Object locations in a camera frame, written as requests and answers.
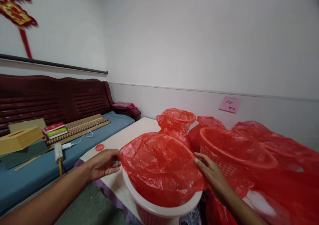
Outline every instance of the white charging cable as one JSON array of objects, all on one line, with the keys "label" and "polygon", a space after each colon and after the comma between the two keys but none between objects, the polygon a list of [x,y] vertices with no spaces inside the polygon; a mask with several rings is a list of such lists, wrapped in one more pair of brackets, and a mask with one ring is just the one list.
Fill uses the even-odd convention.
[{"label": "white charging cable", "polygon": [[[91,130],[94,129],[96,126],[101,125],[101,124],[99,124],[99,123],[97,123],[97,122],[95,122],[95,123],[96,123],[97,125],[95,125],[95,126],[94,126],[93,128],[91,128],[91,129],[89,129],[89,130],[87,131],[87,133],[85,133],[85,134],[86,134],[86,137],[89,137],[89,138],[93,138],[93,137],[94,137],[94,134],[93,134],[93,132],[92,132]],[[83,135],[81,136],[81,139],[80,139],[79,142],[77,142],[77,143],[75,143],[75,144],[72,143],[72,146],[74,146],[74,145],[80,143],[81,140],[82,140],[82,138],[83,138],[83,136],[84,136],[85,134],[83,134]]]},{"label": "white charging cable", "polygon": [[63,150],[69,149],[69,148],[71,148],[72,146],[74,146],[74,145],[80,143],[81,140],[82,140],[82,138],[83,138],[83,136],[85,136],[85,135],[86,135],[86,137],[88,137],[88,138],[93,138],[93,137],[94,137],[94,134],[93,134],[93,132],[92,132],[91,130],[93,130],[96,126],[101,125],[101,124],[99,124],[99,123],[97,123],[97,122],[95,122],[95,123],[96,123],[96,125],[95,125],[94,127],[92,127],[91,129],[89,129],[86,133],[84,133],[84,134],[81,136],[79,142],[77,142],[77,143],[66,143],[66,144],[62,145],[62,149],[63,149]]}]

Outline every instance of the pink sticky note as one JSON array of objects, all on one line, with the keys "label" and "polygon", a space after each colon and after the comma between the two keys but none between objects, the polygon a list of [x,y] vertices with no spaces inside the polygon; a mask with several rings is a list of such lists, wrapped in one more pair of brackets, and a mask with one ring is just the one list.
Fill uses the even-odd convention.
[{"label": "pink sticky note", "polygon": [[228,111],[236,114],[241,103],[241,99],[237,99],[234,97],[224,97],[219,109],[222,111]]}]

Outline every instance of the black pipe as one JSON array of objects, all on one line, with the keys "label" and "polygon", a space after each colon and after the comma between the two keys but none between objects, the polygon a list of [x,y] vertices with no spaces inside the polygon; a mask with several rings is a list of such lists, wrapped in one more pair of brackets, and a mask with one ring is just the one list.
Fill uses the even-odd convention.
[{"label": "black pipe", "polygon": [[64,65],[64,64],[54,63],[54,62],[47,62],[47,61],[29,59],[29,58],[26,58],[26,57],[17,57],[17,56],[6,55],[6,54],[0,54],[0,59],[19,61],[19,62],[27,62],[27,63],[33,63],[33,64],[46,65],[46,66],[55,66],[55,67],[61,67],[61,68],[66,68],[66,69],[74,69],[74,70],[80,70],[80,71],[102,73],[102,74],[106,74],[106,75],[108,74],[108,71],[99,71],[99,70],[94,70],[94,69],[89,69],[89,68]]}]

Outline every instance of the bamboo mat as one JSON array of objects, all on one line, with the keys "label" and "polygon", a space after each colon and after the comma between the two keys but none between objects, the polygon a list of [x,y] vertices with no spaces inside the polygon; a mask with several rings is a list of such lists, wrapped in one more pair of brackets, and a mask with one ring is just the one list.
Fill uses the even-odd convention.
[{"label": "bamboo mat", "polygon": [[49,149],[52,149],[51,145],[57,142],[64,144],[66,142],[72,141],[84,135],[85,133],[87,133],[88,130],[93,131],[109,123],[111,122],[108,121],[108,119],[104,119],[102,118],[101,114],[98,114],[98,115],[90,116],[81,120],[77,120],[77,121],[65,124],[67,133],[59,137],[56,137],[54,139],[48,140],[47,145],[50,146]]}]

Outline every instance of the white wall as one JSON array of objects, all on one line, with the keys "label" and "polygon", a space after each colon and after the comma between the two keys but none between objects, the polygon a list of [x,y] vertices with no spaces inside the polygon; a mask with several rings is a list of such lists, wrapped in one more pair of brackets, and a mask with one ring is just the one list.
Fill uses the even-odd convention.
[{"label": "white wall", "polygon": [[[34,59],[107,70],[103,0],[32,0],[20,5],[39,24],[26,30]],[[27,57],[18,28],[1,15],[0,28],[0,53]]]},{"label": "white wall", "polygon": [[[213,116],[227,129],[239,121],[255,120],[270,130],[292,138],[319,152],[319,103],[277,98],[226,95],[210,92],[176,90],[110,83],[114,101],[133,102],[142,116],[155,119],[167,108],[193,112],[196,116]],[[237,114],[218,108],[225,96],[242,99]]]},{"label": "white wall", "polygon": [[318,0],[106,0],[109,81],[319,99]]}]

